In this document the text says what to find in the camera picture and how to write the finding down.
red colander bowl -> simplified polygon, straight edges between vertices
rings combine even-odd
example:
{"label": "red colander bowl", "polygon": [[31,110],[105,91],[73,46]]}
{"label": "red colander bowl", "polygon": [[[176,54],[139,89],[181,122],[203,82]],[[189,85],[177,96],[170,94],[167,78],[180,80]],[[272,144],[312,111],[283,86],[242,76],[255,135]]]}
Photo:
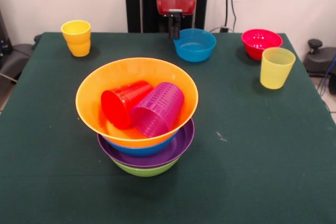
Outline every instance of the red colander bowl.
{"label": "red colander bowl", "polygon": [[248,30],[242,34],[241,40],[247,54],[255,60],[261,60],[265,49],[282,45],[280,35],[264,29]]}

stacked bowls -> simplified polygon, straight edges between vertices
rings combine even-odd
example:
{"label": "stacked bowls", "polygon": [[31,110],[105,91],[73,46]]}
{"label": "stacked bowls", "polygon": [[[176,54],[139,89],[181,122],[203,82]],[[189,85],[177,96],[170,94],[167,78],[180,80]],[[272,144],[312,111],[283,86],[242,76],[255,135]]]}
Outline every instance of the stacked bowls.
{"label": "stacked bowls", "polygon": [[[119,129],[105,117],[101,107],[102,93],[141,80],[153,87],[169,82],[182,91],[184,102],[168,132],[147,137],[134,126]],[[192,115],[197,104],[198,91],[193,79],[176,65],[153,58],[128,58],[108,63],[88,75],[76,94],[77,112],[97,133],[101,148],[121,169],[142,177],[165,172],[189,148],[194,137]]]}

plastic cup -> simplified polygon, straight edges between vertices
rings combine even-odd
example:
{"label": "plastic cup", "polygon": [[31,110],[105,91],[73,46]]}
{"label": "plastic cup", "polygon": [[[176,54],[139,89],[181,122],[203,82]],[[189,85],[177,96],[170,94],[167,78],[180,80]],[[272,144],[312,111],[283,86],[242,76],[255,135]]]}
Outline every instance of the plastic cup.
{"label": "plastic cup", "polygon": [[105,117],[119,129],[128,128],[131,125],[131,109],[152,90],[148,82],[137,81],[104,91],[100,101]]}
{"label": "plastic cup", "polygon": [[272,47],[262,53],[260,83],[268,89],[280,89],[295,62],[295,55],[284,48]]}
{"label": "plastic cup", "polygon": [[69,50],[76,57],[89,54],[91,47],[91,25],[84,20],[73,20],[62,25],[61,31]]}
{"label": "plastic cup", "polygon": [[147,137],[169,132],[184,102],[183,92],[170,82],[161,82],[131,110],[135,128]]}

bowl rim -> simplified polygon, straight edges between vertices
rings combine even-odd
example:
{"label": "bowl rim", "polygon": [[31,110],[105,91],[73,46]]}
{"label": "bowl rim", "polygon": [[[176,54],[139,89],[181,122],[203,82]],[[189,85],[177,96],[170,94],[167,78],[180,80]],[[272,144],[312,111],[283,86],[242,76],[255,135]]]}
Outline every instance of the bowl rim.
{"label": "bowl rim", "polygon": [[179,132],[180,129],[178,129],[173,135],[171,135],[170,137],[168,137],[165,141],[159,143],[159,144],[154,144],[154,145],[150,145],[150,146],[147,146],[147,147],[126,147],[126,146],[122,146],[122,145],[119,145],[119,144],[116,144],[112,141],[109,141],[106,137],[102,136],[103,139],[105,139],[106,141],[108,141],[109,143],[111,143],[112,145],[115,145],[116,147],[118,148],[123,148],[123,149],[128,149],[130,151],[137,151],[137,150],[143,150],[143,149],[150,149],[150,148],[155,148],[167,141],[169,141],[170,139],[172,140],[176,135],[177,133]]}
{"label": "bowl rim", "polygon": [[[209,47],[209,48],[207,48],[207,49],[202,49],[202,50],[189,50],[189,49],[183,49],[183,50],[186,50],[186,51],[189,51],[189,52],[205,52],[205,51],[209,51],[209,50],[212,50],[212,49],[214,49],[215,48],[215,46],[216,46],[216,44],[217,44],[217,39],[216,39],[216,37],[212,34],[212,33],[210,33],[210,32],[208,32],[208,31],[206,31],[206,30],[204,30],[204,29],[199,29],[199,28],[187,28],[187,29],[183,29],[183,30],[181,30],[180,31],[180,33],[182,32],[182,31],[187,31],[187,30],[199,30],[199,31],[204,31],[206,34],[209,34],[214,40],[215,40],[215,43],[211,46],[211,47]],[[178,41],[179,39],[174,39],[174,45],[177,47],[178,45],[175,43],[175,41]]]}
{"label": "bowl rim", "polygon": [[128,166],[128,165],[124,165],[120,162],[118,162],[117,160],[115,160],[114,158],[112,157],[109,157],[110,159],[112,159],[113,162],[115,163],[118,163],[118,165],[126,168],[126,169],[130,169],[130,170],[134,170],[134,171],[137,171],[137,172],[151,172],[153,170],[158,170],[158,169],[163,169],[163,168],[166,168],[167,166],[171,165],[172,163],[176,163],[180,157],[177,157],[175,158],[174,160],[172,160],[171,162],[167,163],[167,164],[164,164],[162,166],[158,166],[158,167],[153,167],[153,168],[137,168],[137,167],[132,167],[132,166]]}
{"label": "bowl rim", "polygon": [[251,46],[251,45],[244,39],[244,35],[245,35],[245,34],[247,34],[247,33],[250,32],[250,31],[254,31],[254,30],[267,31],[267,32],[269,32],[269,33],[272,33],[272,34],[276,35],[278,38],[280,38],[280,44],[279,44],[279,45],[273,45],[273,46],[271,46],[271,47],[281,47],[282,43],[284,42],[283,39],[282,39],[282,37],[281,37],[279,34],[273,32],[273,31],[266,30],[266,29],[261,29],[261,28],[254,28],[254,29],[247,30],[247,31],[245,31],[245,32],[243,32],[243,33],[241,34],[241,40],[243,41],[243,43],[246,44],[246,45],[248,45],[248,46],[250,46],[250,47],[252,47],[252,48],[254,48],[254,49],[265,50],[265,49],[269,48],[269,47],[267,47],[267,48],[264,48],[264,47],[258,47],[258,48],[257,48],[257,47],[253,47],[253,46]]}
{"label": "bowl rim", "polygon": [[[82,86],[83,86],[83,83],[91,76],[93,75],[94,73],[96,73],[97,71],[99,71],[101,68],[106,68],[108,65],[111,65],[111,64],[116,64],[116,62],[121,62],[121,61],[130,61],[130,60],[134,60],[134,59],[145,59],[145,60],[152,60],[152,61],[160,61],[160,62],[163,62],[165,64],[168,64],[168,65],[171,65],[173,68],[176,68],[182,72],[184,72],[187,76],[187,78],[189,78],[191,81],[192,81],[192,85],[194,87],[194,89],[196,90],[196,102],[195,102],[195,106],[192,110],[192,112],[190,113],[190,116],[187,117],[187,119],[185,121],[183,121],[180,126],[178,127],[175,127],[173,128],[172,130],[170,130],[169,132],[165,133],[165,134],[162,134],[162,135],[159,135],[159,136],[155,136],[155,137],[147,137],[147,138],[141,138],[141,139],[129,139],[129,138],[121,138],[121,137],[115,137],[115,136],[110,136],[110,135],[107,135],[105,133],[102,133],[100,131],[97,131],[95,130],[93,127],[91,127],[91,125],[88,124],[88,122],[83,118],[81,112],[78,110],[78,94],[80,92],[80,90],[82,89]],[[149,57],[133,57],[133,58],[124,58],[124,59],[120,59],[120,60],[115,60],[115,61],[112,61],[110,63],[107,63],[103,66],[100,66],[99,68],[97,68],[96,70],[94,70],[93,72],[91,72],[88,76],[86,76],[81,84],[79,85],[78,89],[77,89],[77,92],[76,92],[76,98],[75,98],[75,104],[76,104],[76,110],[77,110],[77,113],[79,115],[79,117],[81,118],[81,120],[83,121],[83,123],[89,127],[90,129],[92,129],[94,132],[102,135],[102,136],[105,136],[107,138],[111,138],[111,139],[115,139],[115,140],[118,140],[118,141],[124,141],[124,142],[146,142],[146,141],[151,141],[151,140],[156,140],[157,138],[161,138],[161,137],[169,137],[171,135],[173,135],[176,131],[178,131],[181,127],[183,127],[191,118],[192,116],[194,115],[196,109],[197,109],[197,106],[198,106],[198,89],[197,89],[197,86],[196,86],[196,83],[195,81],[193,80],[193,78],[191,78],[191,76],[186,72],[184,71],[182,68],[180,68],[179,66],[175,65],[175,64],[172,64],[168,61],[165,61],[165,60],[161,60],[161,59],[156,59],[156,58],[149,58]]]}
{"label": "bowl rim", "polygon": [[[83,23],[86,23],[87,25],[89,25],[89,28],[86,29],[85,31],[81,31],[80,33],[75,33],[75,34],[74,34],[74,33],[67,33],[67,32],[65,32],[65,31],[64,31],[64,27],[65,27],[66,25],[70,24],[70,23],[73,23],[73,22],[83,22]],[[91,24],[90,24],[88,21],[86,21],[86,20],[82,20],[82,19],[74,19],[74,20],[70,20],[70,21],[65,22],[65,23],[61,26],[61,32],[64,33],[64,34],[66,34],[66,35],[81,35],[81,34],[86,33],[87,31],[89,31],[90,29],[91,29]]]}
{"label": "bowl rim", "polygon": [[[168,160],[168,161],[165,161],[164,163],[162,163],[162,164],[156,164],[156,165],[135,165],[136,167],[135,168],[139,168],[139,169],[146,169],[146,168],[156,168],[156,167],[160,167],[160,166],[163,166],[163,165],[166,165],[166,164],[168,164],[168,163],[170,163],[170,162],[172,162],[172,161],[174,161],[174,160],[176,160],[177,158],[180,158],[188,149],[189,149],[189,147],[191,146],[191,144],[193,143],[193,141],[194,141],[194,137],[195,137],[195,123],[194,123],[194,120],[191,118],[190,119],[190,121],[188,121],[188,123],[191,123],[191,127],[192,127],[192,129],[193,129],[193,132],[192,132],[192,135],[191,135],[191,140],[190,140],[190,142],[188,143],[188,145],[184,148],[184,149],[182,149],[182,151],[176,156],[176,157],[174,157],[173,159],[170,159],[170,160]],[[108,155],[110,158],[113,158],[113,159],[115,159],[115,157],[112,157],[104,148],[103,148],[103,146],[101,145],[101,143],[100,143],[100,139],[99,139],[99,135],[97,135],[97,141],[98,141],[98,144],[99,144],[99,146],[100,146],[100,148],[105,152],[105,154],[106,155]],[[123,164],[123,165],[125,165],[125,166],[127,166],[127,167],[133,167],[133,166],[130,166],[130,165],[127,165],[127,164],[125,164],[123,161],[118,161],[119,163],[121,163],[121,164]]]}

orange bowl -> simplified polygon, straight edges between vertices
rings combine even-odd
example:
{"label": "orange bowl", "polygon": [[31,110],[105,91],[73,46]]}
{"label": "orange bowl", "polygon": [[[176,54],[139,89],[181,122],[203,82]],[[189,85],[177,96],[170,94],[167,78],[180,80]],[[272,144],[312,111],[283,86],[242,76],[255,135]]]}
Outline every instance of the orange bowl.
{"label": "orange bowl", "polygon": [[[182,90],[184,103],[171,131],[146,138],[133,127],[120,130],[105,118],[100,103],[102,92],[140,80],[154,87],[168,81]],[[165,141],[189,121],[197,104],[198,91],[193,79],[178,66],[153,58],[128,58],[108,63],[89,74],[76,94],[76,109],[83,122],[109,141],[125,147],[148,147]]]}

